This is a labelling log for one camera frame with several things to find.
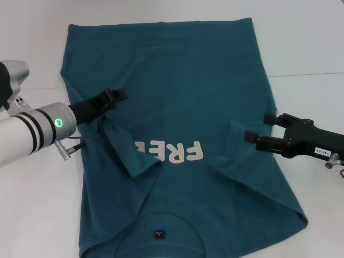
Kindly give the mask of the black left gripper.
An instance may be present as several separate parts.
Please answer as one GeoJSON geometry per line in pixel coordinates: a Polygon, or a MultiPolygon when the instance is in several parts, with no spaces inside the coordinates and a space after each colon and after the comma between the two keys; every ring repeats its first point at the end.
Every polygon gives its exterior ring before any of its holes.
{"type": "Polygon", "coordinates": [[[123,90],[107,89],[93,98],[70,104],[69,108],[76,118],[77,125],[80,125],[93,121],[107,111],[114,109],[117,102],[126,99],[128,96],[123,90]]]}

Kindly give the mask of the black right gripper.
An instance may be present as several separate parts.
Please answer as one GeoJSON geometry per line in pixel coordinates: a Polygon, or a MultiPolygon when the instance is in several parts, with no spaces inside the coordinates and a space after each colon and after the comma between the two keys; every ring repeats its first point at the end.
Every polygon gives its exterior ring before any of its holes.
{"type": "Polygon", "coordinates": [[[329,159],[337,154],[343,159],[343,135],[322,130],[313,120],[300,119],[289,114],[265,114],[263,123],[285,128],[284,137],[277,138],[245,130],[245,142],[255,145],[258,151],[280,154],[286,158],[307,155],[329,159]]]}

